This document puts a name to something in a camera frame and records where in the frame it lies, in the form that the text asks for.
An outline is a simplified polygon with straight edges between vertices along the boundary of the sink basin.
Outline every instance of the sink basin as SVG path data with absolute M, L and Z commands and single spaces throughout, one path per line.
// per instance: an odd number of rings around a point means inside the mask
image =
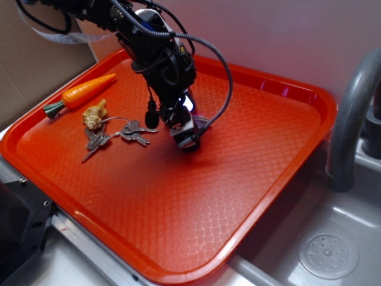
M 273 278 L 269 285 L 381 285 L 381 161 L 358 153 L 355 187 L 333 192 L 326 149 L 312 154 L 236 250 Z

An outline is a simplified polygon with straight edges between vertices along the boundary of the gold figurine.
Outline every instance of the gold figurine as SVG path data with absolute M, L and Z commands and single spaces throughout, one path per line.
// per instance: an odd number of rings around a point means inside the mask
M 107 115 L 107 110 L 105 108 L 106 100 L 101 100 L 98 105 L 90 106 L 83 114 L 82 114 L 82 123 L 89 130 L 94 130 L 100 126 L 97 126 L 99 122 L 103 120 Z

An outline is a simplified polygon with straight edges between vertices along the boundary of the faucet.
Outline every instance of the faucet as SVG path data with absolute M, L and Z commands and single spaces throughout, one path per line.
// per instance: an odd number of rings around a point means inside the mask
M 380 82 L 381 48 L 376 48 L 363 58 L 353 74 L 333 127 L 326 173 L 327 185 L 334 191 L 345 192 L 354 186 L 354 161 L 363 127 L 364 153 L 381 158 Z

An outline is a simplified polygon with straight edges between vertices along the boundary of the red plastic tray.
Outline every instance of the red plastic tray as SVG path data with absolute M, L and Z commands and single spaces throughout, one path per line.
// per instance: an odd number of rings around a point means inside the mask
M 144 122 L 144 79 L 124 51 L 70 82 L 6 133 L 1 154 L 143 276 L 159 284 L 194 281 L 221 265 L 319 142 L 336 115 L 322 89 L 232 66 L 232 102 L 201 138 L 178 150 L 168 129 L 145 133 L 144 148 L 114 138 L 86 163 L 82 113 L 101 98 L 109 116 Z M 223 105 L 227 80 L 214 60 L 196 58 L 192 91 L 198 112 Z M 54 120 L 42 106 L 63 90 L 107 73 L 117 81 L 85 106 Z M 109 134 L 125 124 L 112 120 Z

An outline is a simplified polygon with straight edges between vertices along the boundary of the drain cover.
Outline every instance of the drain cover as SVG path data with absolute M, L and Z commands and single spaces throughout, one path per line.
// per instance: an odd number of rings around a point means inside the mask
M 299 259 L 313 275 L 323 279 L 340 279 L 357 266 L 355 242 L 336 229 L 316 229 L 299 243 Z

